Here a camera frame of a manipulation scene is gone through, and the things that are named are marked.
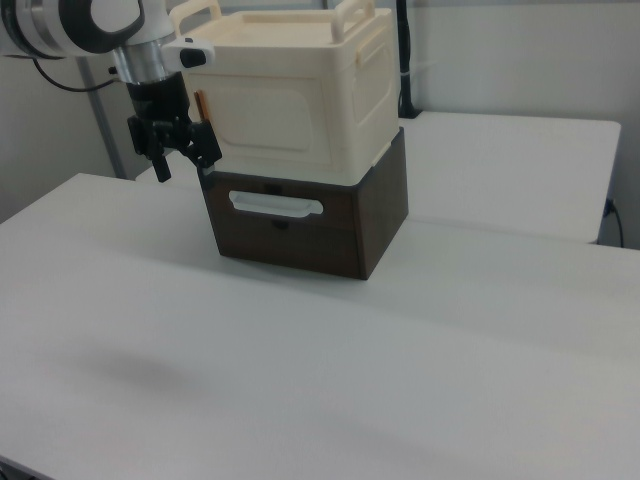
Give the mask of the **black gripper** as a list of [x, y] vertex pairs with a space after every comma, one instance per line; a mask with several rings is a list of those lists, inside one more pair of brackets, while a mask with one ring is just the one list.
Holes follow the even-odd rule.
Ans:
[[211, 123], [192, 122], [181, 73], [157, 82], [128, 84], [127, 91], [135, 112], [127, 120], [134, 150], [150, 159], [160, 183], [172, 177], [165, 149], [178, 150], [201, 170], [222, 158]]

